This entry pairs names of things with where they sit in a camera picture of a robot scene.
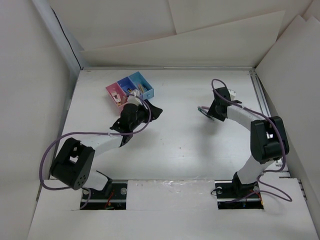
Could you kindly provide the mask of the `pack of coloured crayons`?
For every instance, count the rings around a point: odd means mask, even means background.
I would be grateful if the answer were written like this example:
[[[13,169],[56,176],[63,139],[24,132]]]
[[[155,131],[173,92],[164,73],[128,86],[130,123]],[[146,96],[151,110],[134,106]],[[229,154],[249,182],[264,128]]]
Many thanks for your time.
[[[209,118],[209,119],[211,119],[211,120],[215,120],[214,119],[214,117],[213,116],[211,116],[210,114],[209,114],[209,107],[207,107],[207,106],[198,106],[197,107],[197,110],[201,113],[201,114],[203,114],[205,117],[207,117],[207,118]]]

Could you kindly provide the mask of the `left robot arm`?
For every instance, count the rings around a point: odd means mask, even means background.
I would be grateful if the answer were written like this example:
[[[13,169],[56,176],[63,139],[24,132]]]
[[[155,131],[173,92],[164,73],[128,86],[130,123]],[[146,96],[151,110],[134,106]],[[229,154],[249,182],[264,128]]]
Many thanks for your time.
[[[91,170],[95,157],[127,144],[141,124],[156,120],[163,109],[143,102],[127,103],[120,117],[110,127],[109,132],[95,133],[84,140],[68,138],[53,160],[50,174],[73,190],[94,189],[100,198],[111,194],[111,178],[99,171]]]

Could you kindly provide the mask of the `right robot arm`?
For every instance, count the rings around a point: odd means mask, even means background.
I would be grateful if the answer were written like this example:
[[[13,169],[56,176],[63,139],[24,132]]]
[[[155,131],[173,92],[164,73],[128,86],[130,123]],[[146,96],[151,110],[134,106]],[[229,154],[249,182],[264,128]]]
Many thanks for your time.
[[[284,170],[290,151],[287,134],[279,116],[267,117],[232,101],[227,87],[214,88],[213,95],[209,116],[222,122],[235,121],[250,132],[250,157],[234,174],[230,187],[234,194],[230,202],[239,202],[258,193],[256,184],[263,174]]]

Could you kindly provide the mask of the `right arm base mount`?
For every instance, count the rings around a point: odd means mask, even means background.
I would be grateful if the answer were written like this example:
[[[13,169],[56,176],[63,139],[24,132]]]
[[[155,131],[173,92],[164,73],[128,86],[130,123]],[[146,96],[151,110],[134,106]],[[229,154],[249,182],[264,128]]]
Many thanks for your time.
[[[237,189],[232,180],[215,180],[211,195],[216,197],[219,210],[263,210],[259,190],[257,182]]]

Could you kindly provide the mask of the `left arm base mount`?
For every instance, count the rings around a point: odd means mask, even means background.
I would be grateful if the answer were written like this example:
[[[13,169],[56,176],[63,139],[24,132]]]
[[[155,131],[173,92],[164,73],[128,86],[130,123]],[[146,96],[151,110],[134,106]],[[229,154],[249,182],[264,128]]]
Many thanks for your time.
[[[127,208],[128,181],[115,180],[107,195],[103,192],[91,189],[91,195],[83,190],[81,210],[126,210]]]

